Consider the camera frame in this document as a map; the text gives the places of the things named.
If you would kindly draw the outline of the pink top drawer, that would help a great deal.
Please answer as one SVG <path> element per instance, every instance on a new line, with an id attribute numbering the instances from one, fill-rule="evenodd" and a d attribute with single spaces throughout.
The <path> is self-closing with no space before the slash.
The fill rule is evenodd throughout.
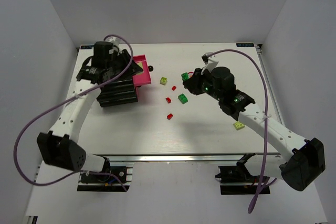
<path id="1" fill-rule="evenodd" d="M 140 87 L 140 86 L 151 84 L 151 76 L 150 76 L 150 72 L 148 70 L 149 65 L 147 63 L 145 55 L 134 56 L 133 60 L 137 64 L 139 62 L 142 62 L 143 66 L 144 66 L 144 69 L 141 73 L 137 73 L 135 76 L 133 76 L 134 85 L 136 87 Z"/>

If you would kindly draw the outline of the green four-stud long lego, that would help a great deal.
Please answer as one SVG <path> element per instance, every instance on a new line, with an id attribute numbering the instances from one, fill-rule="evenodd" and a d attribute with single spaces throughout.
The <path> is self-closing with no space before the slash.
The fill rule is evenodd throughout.
<path id="1" fill-rule="evenodd" d="M 182 77 L 182 81 L 183 81 L 183 82 L 186 81 L 186 80 L 188 80 L 188 79 L 189 79 L 189 74 L 188 74 L 188 72 L 182 73 L 182 74 L 181 74 L 181 77 Z"/>

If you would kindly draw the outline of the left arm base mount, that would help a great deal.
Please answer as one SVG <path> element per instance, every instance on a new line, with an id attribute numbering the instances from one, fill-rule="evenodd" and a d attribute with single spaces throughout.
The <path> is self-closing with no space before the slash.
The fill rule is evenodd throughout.
<path id="1" fill-rule="evenodd" d="M 133 165 L 129 163 L 110 163 L 102 172 L 81 172 L 77 185 L 80 192 L 125 193 L 130 188 Z"/>

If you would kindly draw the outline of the lime square lego brick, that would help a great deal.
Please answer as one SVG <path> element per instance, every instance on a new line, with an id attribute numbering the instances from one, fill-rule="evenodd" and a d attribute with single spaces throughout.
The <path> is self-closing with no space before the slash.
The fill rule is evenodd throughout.
<path id="1" fill-rule="evenodd" d="M 161 85 L 166 85 L 166 84 L 167 84 L 167 78 L 162 77 L 162 78 L 160 79 L 160 84 L 161 84 Z"/>

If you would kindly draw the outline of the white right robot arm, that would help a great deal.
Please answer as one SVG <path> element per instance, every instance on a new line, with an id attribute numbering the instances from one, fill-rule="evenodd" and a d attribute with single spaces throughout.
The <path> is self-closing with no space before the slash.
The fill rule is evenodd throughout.
<path id="1" fill-rule="evenodd" d="M 317 138 L 307 140 L 279 122 L 267 119 L 253 98 L 236 89 L 228 68 L 216 67 L 212 71 L 197 68 L 183 85 L 194 95 L 210 95 L 224 113 L 267 137 L 267 142 L 285 160 L 280 165 L 281 177 L 291 188 L 303 191 L 325 170 L 322 142 Z"/>

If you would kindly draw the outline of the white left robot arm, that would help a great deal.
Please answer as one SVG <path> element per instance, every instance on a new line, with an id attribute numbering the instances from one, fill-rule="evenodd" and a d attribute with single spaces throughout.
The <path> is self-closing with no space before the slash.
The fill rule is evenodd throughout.
<path id="1" fill-rule="evenodd" d="M 121 77 L 131 77 L 140 69 L 132 50 L 120 50 L 118 39 L 98 41 L 76 75 L 71 101 L 47 133 L 40 133 L 37 144 L 45 164 L 70 170 L 107 173 L 106 157 L 86 152 L 78 145 L 82 125 L 99 96 L 101 88 Z"/>

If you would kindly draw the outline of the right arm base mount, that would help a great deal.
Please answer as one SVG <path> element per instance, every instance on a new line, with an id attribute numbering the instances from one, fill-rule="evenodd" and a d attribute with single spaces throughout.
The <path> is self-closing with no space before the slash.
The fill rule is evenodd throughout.
<path id="1" fill-rule="evenodd" d="M 248 153 L 235 165 L 219 166 L 215 179 L 220 183 L 221 195 L 254 195 L 257 191 L 259 174 L 251 175 L 245 167 L 247 161 L 256 154 Z"/>

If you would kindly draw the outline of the red lego wedge piece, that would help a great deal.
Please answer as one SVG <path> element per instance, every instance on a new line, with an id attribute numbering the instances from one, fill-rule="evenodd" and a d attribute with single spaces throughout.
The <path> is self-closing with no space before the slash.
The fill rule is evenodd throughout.
<path id="1" fill-rule="evenodd" d="M 167 97 L 165 99 L 166 99 L 167 103 L 171 103 L 172 102 L 172 100 L 169 97 Z"/>

